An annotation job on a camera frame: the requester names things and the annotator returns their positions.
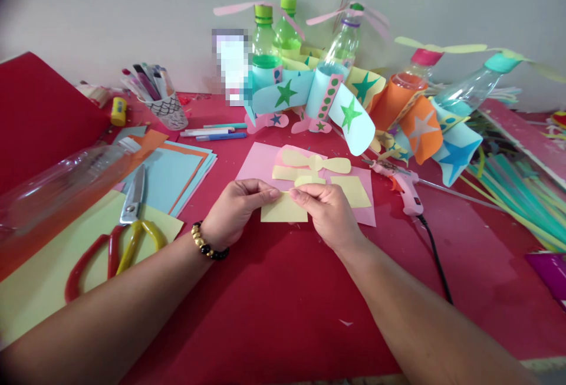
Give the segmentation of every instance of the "scissor blade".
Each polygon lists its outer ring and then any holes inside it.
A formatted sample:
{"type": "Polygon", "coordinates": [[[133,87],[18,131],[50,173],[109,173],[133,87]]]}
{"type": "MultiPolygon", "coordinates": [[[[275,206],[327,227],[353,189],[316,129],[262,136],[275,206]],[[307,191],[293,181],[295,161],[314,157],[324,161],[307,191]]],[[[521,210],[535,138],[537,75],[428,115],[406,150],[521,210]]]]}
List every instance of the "scissor blade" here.
{"type": "Polygon", "coordinates": [[[136,172],[133,182],[126,194],[126,201],[120,215],[121,224],[132,224],[138,220],[140,204],[143,197],[143,187],[146,179],[146,167],[142,164],[136,172]]]}

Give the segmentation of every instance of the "yellow scissors handle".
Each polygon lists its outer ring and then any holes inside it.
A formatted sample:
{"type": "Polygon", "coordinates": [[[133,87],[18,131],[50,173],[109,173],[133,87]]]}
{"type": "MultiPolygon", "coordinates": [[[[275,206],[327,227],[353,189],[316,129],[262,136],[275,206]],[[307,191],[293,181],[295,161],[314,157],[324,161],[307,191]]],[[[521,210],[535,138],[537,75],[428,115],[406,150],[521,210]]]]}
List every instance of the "yellow scissors handle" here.
{"type": "Polygon", "coordinates": [[[118,266],[118,271],[116,272],[117,275],[122,273],[131,265],[131,261],[134,258],[134,254],[136,253],[137,244],[140,241],[142,230],[145,230],[147,234],[152,237],[152,240],[155,243],[155,251],[159,251],[165,246],[165,238],[153,222],[138,220],[136,222],[133,222],[131,224],[131,227],[132,234],[130,242],[128,243],[126,251],[122,256],[122,259],[120,260],[120,265],[118,266]]]}

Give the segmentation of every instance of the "pencil holder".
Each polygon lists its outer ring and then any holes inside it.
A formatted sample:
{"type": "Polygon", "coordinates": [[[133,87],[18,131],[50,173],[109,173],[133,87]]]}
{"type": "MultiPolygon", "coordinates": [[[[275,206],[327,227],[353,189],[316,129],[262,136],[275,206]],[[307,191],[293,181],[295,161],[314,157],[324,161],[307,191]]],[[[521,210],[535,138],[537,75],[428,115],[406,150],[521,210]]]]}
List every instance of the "pencil holder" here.
{"type": "Polygon", "coordinates": [[[183,130],[189,124],[185,112],[181,109],[177,92],[158,101],[141,101],[169,130],[183,130]]]}

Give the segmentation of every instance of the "clear plastic bottle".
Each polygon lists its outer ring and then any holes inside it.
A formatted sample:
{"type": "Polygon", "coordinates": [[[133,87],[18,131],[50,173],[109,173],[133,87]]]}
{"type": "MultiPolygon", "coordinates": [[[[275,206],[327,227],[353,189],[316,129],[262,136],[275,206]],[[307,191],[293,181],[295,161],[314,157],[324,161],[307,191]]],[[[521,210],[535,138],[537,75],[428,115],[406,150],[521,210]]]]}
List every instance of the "clear plastic bottle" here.
{"type": "Polygon", "coordinates": [[[281,40],[273,31],[273,8],[266,5],[255,5],[255,22],[257,24],[252,36],[252,64],[254,67],[273,69],[282,64],[279,47],[281,40]]]}
{"type": "MultiPolygon", "coordinates": [[[[281,0],[281,9],[292,19],[295,19],[297,0],[281,0]]],[[[294,59],[301,54],[301,36],[299,36],[299,33],[289,24],[285,17],[281,17],[277,22],[275,34],[277,34],[279,39],[275,39],[273,46],[279,49],[279,53],[282,56],[294,59]]]]}
{"type": "Polygon", "coordinates": [[[435,96],[439,107],[461,117],[473,113],[487,99],[499,79],[521,61],[497,53],[483,67],[466,78],[447,86],[435,96]]]}
{"type": "Polygon", "coordinates": [[[438,63],[443,54],[417,49],[411,58],[411,63],[391,76],[391,82],[406,89],[417,91],[426,89],[432,76],[432,67],[438,63]]]}
{"type": "Polygon", "coordinates": [[[82,213],[104,196],[140,148],[127,137],[119,146],[82,150],[2,195],[0,242],[24,238],[36,229],[50,236],[58,219],[82,213]]]}
{"type": "MultiPolygon", "coordinates": [[[[350,9],[363,11],[364,7],[358,3],[350,5],[350,9]]],[[[346,15],[342,18],[342,27],[335,34],[329,49],[323,51],[317,69],[326,75],[344,74],[344,81],[354,65],[356,51],[360,46],[358,29],[361,17],[346,15]]]]}

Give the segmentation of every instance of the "red scissors handle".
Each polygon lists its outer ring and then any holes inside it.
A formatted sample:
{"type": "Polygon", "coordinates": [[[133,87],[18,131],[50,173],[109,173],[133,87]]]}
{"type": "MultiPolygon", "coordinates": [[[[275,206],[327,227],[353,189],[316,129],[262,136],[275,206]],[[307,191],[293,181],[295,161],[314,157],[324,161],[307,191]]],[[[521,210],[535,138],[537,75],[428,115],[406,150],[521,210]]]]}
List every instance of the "red scissors handle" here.
{"type": "Polygon", "coordinates": [[[100,235],[75,264],[65,285],[65,301],[67,304],[79,296],[78,283],[81,276],[90,262],[90,259],[104,246],[106,241],[108,241],[108,279],[116,276],[116,271],[120,263],[120,235],[123,229],[124,226],[117,225],[112,230],[110,236],[100,235]]]}

